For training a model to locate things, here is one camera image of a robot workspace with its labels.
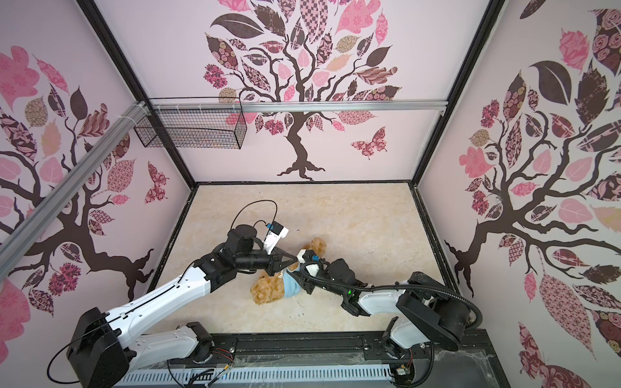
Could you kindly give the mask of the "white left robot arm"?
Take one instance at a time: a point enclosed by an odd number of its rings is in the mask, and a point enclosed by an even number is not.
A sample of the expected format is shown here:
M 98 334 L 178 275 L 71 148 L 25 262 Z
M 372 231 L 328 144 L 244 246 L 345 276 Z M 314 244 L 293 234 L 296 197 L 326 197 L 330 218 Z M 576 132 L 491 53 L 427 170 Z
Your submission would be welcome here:
M 279 273 L 299 263 L 301 255 L 278 248 L 288 230 L 275 222 L 265 240 L 256 228 L 239 225 L 226 242 L 194 260 L 177 278 L 121 307 L 83 313 L 68 344 L 66 358 L 82 387 L 112 387 L 137 366 L 140 338 L 164 318 L 233 281 L 240 272 Z

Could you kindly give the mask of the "tan plush teddy bear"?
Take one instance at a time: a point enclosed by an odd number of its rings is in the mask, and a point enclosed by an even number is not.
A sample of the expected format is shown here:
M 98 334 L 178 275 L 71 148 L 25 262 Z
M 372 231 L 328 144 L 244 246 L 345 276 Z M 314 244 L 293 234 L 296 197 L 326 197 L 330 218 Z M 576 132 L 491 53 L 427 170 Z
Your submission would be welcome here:
M 294 264 L 287 269 L 290 271 L 299 270 L 299 264 Z M 285 298 L 282 272 L 274 276 L 262 275 L 252 285 L 250 293 L 255 304 L 264 305 Z

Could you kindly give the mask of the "black left corner frame post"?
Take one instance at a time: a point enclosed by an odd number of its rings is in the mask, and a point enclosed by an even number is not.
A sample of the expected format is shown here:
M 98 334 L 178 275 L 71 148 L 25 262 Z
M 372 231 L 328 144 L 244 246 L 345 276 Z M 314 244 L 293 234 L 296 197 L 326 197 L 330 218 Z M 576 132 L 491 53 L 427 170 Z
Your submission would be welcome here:
M 123 53 L 123 50 L 118 44 L 111 29 L 108 27 L 108 24 L 100 12 L 100 9 L 95 4 L 95 1 L 77 0 L 77 5 L 87 18 L 87 21 L 99 38 L 100 43 L 103 45 L 114 66 L 116 66 L 116 69 L 123 78 L 126 86 L 129 88 L 130 93 L 139 103 L 144 103 L 145 108 L 148 111 L 147 118 L 150 120 L 151 126 L 155 130 L 156 137 L 158 137 L 162 142 L 163 147 L 168 152 L 173 164 L 179 171 L 189 189 L 191 191 L 194 190 L 197 187 L 197 181 L 195 181 L 192 177 L 185 161 L 182 159 L 179 151 L 174 146 L 171 137 L 164 129 L 163 122 L 160 120 L 158 114 L 155 113 L 155 110 L 150 102 L 150 98 L 145 92 L 131 64 L 129 64 L 126 55 Z

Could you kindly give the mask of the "aluminium rail back wall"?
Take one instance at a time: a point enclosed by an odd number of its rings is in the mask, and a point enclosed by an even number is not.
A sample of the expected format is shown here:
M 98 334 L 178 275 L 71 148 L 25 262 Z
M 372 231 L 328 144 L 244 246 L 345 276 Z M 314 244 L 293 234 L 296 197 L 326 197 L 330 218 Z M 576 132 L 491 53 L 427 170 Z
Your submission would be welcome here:
M 305 113 L 305 112 L 353 112 L 353 111 L 441 111 L 448 106 L 446 100 L 384 100 L 341 102 L 234 102 L 234 103 L 152 103 L 154 110 L 207 111 L 211 109 L 234 109 L 244 113 Z

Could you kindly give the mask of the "black table edge rail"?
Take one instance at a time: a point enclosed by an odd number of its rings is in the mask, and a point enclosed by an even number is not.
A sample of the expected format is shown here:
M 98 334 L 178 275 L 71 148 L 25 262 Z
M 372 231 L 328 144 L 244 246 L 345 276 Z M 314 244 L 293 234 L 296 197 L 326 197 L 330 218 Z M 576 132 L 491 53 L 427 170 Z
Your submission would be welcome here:
M 386 365 L 390 383 L 299 383 L 275 387 L 507 387 L 508 379 L 484 330 L 466 334 L 452 352 L 419 344 L 395 355 L 381 331 L 215 334 L 207 361 L 162 361 L 145 369 L 312 365 Z

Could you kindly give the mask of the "aluminium rail left wall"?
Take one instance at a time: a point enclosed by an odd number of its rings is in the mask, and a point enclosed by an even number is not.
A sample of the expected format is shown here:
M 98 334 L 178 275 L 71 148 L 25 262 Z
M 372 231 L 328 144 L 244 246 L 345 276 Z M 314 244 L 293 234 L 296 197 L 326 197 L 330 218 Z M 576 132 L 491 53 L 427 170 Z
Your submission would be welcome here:
M 98 141 L 78 164 L 68 172 L 50 194 L 38 205 L 31 216 L 25 218 L 16 231 L 1 246 L 1 278 L 26 255 L 28 249 L 45 232 L 48 226 L 61 213 L 87 179 L 98 168 L 113 148 L 148 113 L 147 105 L 137 101 L 119 116 L 111 129 Z

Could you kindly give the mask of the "aluminium rail wall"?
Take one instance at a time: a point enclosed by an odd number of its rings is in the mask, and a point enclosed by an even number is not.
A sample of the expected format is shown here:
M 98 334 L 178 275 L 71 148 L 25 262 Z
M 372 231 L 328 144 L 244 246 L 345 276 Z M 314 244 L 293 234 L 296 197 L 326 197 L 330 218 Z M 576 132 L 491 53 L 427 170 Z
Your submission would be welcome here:
M 211 109 L 234 109 L 244 113 L 305 113 L 305 112 L 353 112 L 353 111 L 441 111 L 448 106 L 446 100 L 384 100 L 341 102 L 234 102 L 234 103 L 152 103 L 154 110 L 207 111 Z
M 26 255 L 28 249 L 45 232 L 48 226 L 61 213 L 87 179 L 98 168 L 113 148 L 148 113 L 147 105 L 137 101 L 119 116 L 111 129 L 98 141 L 78 164 L 68 172 L 50 194 L 38 205 L 31 216 L 25 218 L 16 231 L 1 246 L 1 278 Z

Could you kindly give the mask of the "light blue fleece hoodie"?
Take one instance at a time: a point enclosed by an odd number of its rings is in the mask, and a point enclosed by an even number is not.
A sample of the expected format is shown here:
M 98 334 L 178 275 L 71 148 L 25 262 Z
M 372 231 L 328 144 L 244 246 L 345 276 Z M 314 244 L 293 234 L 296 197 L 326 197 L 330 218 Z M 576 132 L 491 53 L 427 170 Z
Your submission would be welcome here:
M 284 286 L 284 297 L 294 297 L 302 291 L 299 281 L 302 281 L 299 270 L 290 271 L 286 269 L 282 272 L 282 281 Z

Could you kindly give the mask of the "black corner frame post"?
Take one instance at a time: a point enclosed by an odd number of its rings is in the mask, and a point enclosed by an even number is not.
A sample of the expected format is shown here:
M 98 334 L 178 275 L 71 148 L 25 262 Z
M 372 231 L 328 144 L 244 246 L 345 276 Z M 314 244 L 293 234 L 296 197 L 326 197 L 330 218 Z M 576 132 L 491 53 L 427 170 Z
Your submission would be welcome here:
M 77 0 L 77 5 L 87 18 L 87 21 L 99 38 L 100 43 L 103 45 L 114 66 L 116 66 L 116 69 L 123 78 L 126 86 L 129 88 L 130 93 L 139 103 L 144 103 L 145 108 L 148 111 L 147 118 L 150 120 L 151 126 L 155 130 L 156 137 L 158 137 L 162 142 L 163 147 L 168 152 L 173 164 L 179 171 L 189 189 L 191 191 L 194 190 L 197 187 L 197 181 L 195 181 L 192 177 L 185 161 L 182 159 L 179 151 L 174 146 L 171 137 L 164 129 L 163 122 L 160 120 L 158 114 L 155 113 L 155 110 L 150 102 L 150 98 L 145 92 L 131 64 L 129 64 L 126 55 L 123 53 L 123 50 L 118 44 L 111 29 L 108 27 L 108 24 L 100 12 L 100 9 L 95 4 L 95 1 Z
M 475 32 L 472 43 L 467 50 L 467 54 L 450 89 L 446 108 L 439 116 L 435 126 L 433 127 L 429 140 L 426 142 L 425 148 L 423 149 L 417 169 L 410 180 L 412 187 L 420 185 L 420 182 L 422 181 L 423 176 L 431 163 L 433 154 L 438 148 L 441 137 L 443 136 L 449 121 L 458 106 L 462 94 L 466 89 L 467 83 L 472 77 L 475 66 L 478 63 L 488 40 L 493 34 L 493 30 L 495 29 L 498 20 L 501 18 L 501 13 L 504 11 L 505 5 L 505 0 L 492 0 L 488 2 L 488 6 L 485 9 L 480 24 Z

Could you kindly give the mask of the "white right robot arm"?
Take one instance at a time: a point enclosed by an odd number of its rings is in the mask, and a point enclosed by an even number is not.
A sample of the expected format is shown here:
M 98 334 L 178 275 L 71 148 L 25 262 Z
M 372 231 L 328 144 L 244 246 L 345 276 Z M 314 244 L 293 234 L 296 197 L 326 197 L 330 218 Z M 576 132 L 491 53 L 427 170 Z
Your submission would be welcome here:
M 329 263 L 314 256 L 291 276 L 308 294 L 322 289 L 342 297 L 341 308 L 352 316 L 392 314 L 387 345 L 393 348 L 438 344 L 456 351 L 466 332 L 483 322 L 474 303 L 422 272 L 404 282 L 372 286 L 357 279 L 343 259 Z

